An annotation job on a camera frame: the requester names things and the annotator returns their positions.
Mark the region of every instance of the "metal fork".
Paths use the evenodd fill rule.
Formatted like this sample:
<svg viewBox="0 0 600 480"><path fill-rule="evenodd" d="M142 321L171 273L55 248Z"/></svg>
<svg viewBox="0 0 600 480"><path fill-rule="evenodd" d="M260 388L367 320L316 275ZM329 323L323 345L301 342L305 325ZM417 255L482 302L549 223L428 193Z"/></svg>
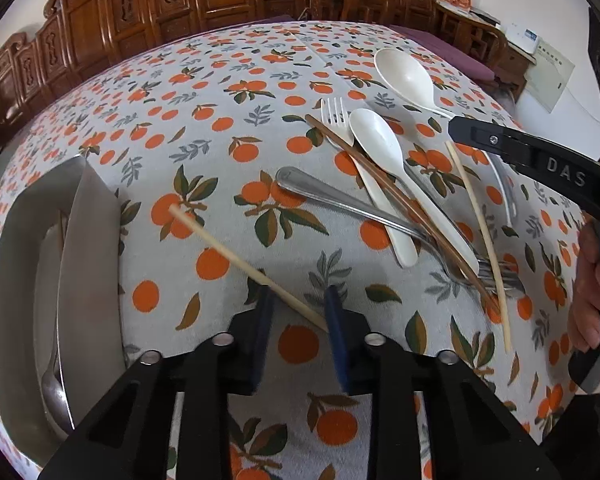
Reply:
<svg viewBox="0 0 600 480"><path fill-rule="evenodd" d="M427 247L432 256L440 262L445 274L453 282L470 286L469 280L465 278L458 266L456 266L445 253L440 251L434 239L410 222L366 204L357 198L312 177L304 171L298 170L298 168L290 166L280 168L276 173L276 181L280 187L283 187L286 190L376 220L381 224L402 231L412 238L420 240L422 244ZM491 264L488 260L481 257L478 257L478 263L478 277L483 280L484 285L488 290L495 290L495 280L493 279ZM525 287L518 275L510 269L507 262L499 262L498 264L500 266L504 288L508 295L514 298L523 296L525 294Z"/></svg>
<svg viewBox="0 0 600 480"><path fill-rule="evenodd" d="M353 146L354 137L353 132L349 127L349 113L342 102L342 98L327 99L326 101L325 99L322 99L320 113L322 115L322 123L326 124L332 132L344 140L349 146ZM371 197L371 202L373 202L378 209L381 209L390 215L397 216L398 212L384 195L380 185L371 174L360 166L356 160L353 160L353 164L358 170L358 174L366 187L366 191ZM398 263L402 267L411 267L415 265L418 261L418 251L416 250L415 245L413 245L413 241L403 232L395 229L388 228L386 232L394 247Z"/></svg>

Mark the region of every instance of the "tablecloth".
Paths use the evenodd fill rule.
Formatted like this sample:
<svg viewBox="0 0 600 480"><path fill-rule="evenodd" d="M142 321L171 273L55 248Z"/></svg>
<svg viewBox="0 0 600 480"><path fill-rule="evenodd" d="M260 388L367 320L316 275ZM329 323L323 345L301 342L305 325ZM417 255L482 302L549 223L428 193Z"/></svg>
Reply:
<svg viewBox="0 0 600 480"><path fill-rule="evenodd" d="M496 250L526 296L509 300L515 351L498 315L451 282L426 251L398 266L382 226L282 191L278 168L297 166L368 200L352 161L302 119L321 98L376 110L407 163L475 247L484 246L444 141L447 120L403 102L382 83L374 53L394 46L429 72L436 103L520 127L476 84L388 28L345 22L251 25L179 40L92 78L33 120L0 181L0 229L18 193L81 153L121 204L120 309L129 360L145 349L190 351L251 308L255 287L179 222L171 203L317 311L336 285L344 306L412 351L453 348L539 441L575 390L566 314L578 254L579 208L506 168L518 202L507 227L484 154L459 146ZM284 304L274 313L264 377L253 397L231 397L234 476L366 478L370 399L338 386L328 339ZM420 408L423 475L431 463ZM177 432L175 417L173 433ZM40 465L0 448L26 479ZM168 475L174 477L176 439Z"/></svg>

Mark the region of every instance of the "screw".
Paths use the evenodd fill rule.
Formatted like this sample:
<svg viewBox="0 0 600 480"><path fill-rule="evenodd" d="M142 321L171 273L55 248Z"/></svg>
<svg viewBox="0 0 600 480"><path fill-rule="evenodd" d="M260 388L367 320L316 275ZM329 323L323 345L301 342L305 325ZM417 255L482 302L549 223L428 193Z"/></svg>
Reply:
<svg viewBox="0 0 600 480"><path fill-rule="evenodd" d="M386 342L386 338L378 332L369 332L365 335L365 343L369 346L382 346Z"/></svg>
<svg viewBox="0 0 600 480"><path fill-rule="evenodd" d="M143 365L155 365L160 359L162 359L162 354L157 350L147 350L140 356L140 362Z"/></svg>
<svg viewBox="0 0 600 480"><path fill-rule="evenodd" d="M440 359L440 361L445 365L454 365L460 360L458 355L452 350L443 350L438 352L438 359Z"/></svg>
<svg viewBox="0 0 600 480"><path fill-rule="evenodd" d="M216 346L227 346L234 342L234 336L228 332L221 332L216 334L211 341Z"/></svg>

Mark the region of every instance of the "wooden side table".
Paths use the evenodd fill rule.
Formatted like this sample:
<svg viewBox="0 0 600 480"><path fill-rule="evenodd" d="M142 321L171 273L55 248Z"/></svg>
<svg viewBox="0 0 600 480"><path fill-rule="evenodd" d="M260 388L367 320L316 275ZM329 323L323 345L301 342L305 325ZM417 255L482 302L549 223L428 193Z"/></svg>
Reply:
<svg viewBox="0 0 600 480"><path fill-rule="evenodd" d="M536 58L524 50L507 42L507 50L498 64L493 67L496 75L496 84L501 88L511 90L515 101L517 102L520 94L525 89L525 72L530 65L536 64Z"/></svg>

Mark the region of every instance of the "white plastic spoon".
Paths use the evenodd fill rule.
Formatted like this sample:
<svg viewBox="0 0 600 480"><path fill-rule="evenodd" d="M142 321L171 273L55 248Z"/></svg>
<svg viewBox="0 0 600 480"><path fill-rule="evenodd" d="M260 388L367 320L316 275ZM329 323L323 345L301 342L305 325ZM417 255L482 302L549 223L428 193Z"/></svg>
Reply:
<svg viewBox="0 0 600 480"><path fill-rule="evenodd" d="M453 119L456 114L436 105L433 81L427 70L408 52L396 48L381 48L374 56L376 70L384 83L405 101L418 108ZM507 185L507 174L500 158L484 153L493 168L498 187L504 197L507 225L513 227L518 216L516 201Z"/></svg>
<svg viewBox="0 0 600 480"><path fill-rule="evenodd" d="M477 274L480 270L480 265L478 264L478 258L473 248L462 237L446 215L440 211L438 206L433 203L427 194L420 189L420 186L404 171L400 144L385 120L373 110L358 108L351 113L349 125L354 136L371 159L380 168L399 178L404 183L427 215L429 215L432 222L440 229L440 232L451 242Z"/></svg>

